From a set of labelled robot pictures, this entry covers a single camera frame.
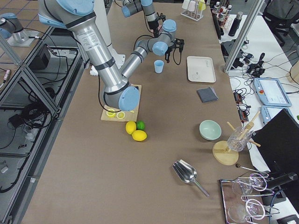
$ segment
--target office chair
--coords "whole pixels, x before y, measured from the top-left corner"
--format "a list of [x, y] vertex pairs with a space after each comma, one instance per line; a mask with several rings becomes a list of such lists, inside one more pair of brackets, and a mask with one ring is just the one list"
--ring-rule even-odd
[[285, 40], [280, 35], [287, 36], [292, 30], [293, 23], [299, 23], [299, 1], [298, 0], [269, 0], [263, 12], [271, 32], [281, 41], [284, 46]]

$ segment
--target lemon slice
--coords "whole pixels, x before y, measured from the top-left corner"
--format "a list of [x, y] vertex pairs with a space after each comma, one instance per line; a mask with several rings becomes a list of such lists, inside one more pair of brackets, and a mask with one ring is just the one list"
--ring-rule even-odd
[[125, 116], [126, 116], [126, 114], [125, 114], [125, 112], [123, 112], [123, 111], [120, 111], [120, 112], [118, 112], [118, 113], [116, 114], [116, 117], [117, 117], [118, 119], [124, 119]]
[[110, 118], [114, 118], [115, 117], [115, 114], [116, 113], [114, 113], [114, 109], [112, 109], [112, 108], [110, 108], [110, 109], [108, 109], [109, 111], [113, 111], [113, 112], [109, 112], [109, 111], [107, 111], [106, 112], [106, 115], [108, 116], [108, 117], [110, 117]]

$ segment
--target green bowl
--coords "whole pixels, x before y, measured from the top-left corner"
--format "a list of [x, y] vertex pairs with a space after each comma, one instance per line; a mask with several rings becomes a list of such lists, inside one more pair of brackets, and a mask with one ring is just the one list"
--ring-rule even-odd
[[215, 140], [221, 136], [221, 127], [213, 120], [204, 120], [199, 125], [199, 133], [206, 140]]

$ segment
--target scoop handle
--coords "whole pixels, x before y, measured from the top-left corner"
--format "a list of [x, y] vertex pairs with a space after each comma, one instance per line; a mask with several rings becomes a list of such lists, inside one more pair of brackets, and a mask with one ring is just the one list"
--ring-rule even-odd
[[194, 181], [194, 183], [201, 190], [201, 192], [204, 193], [205, 196], [210, 196], [210, 194], [197, 181]]

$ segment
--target black bottle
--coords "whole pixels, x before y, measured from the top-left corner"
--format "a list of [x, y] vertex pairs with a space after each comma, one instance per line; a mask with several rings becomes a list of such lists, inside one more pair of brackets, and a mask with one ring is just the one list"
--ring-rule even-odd
[[242, 16], [243, 16], [243, 12], [237, 13], [237, 16], [235, 17], [234, 22], [232, 24], [232, 27], [229, 30], [229, 33], [228, 33], [229, 36], [235, 35], [237, 29], [239, 28], [240, 22], [242, 20]]

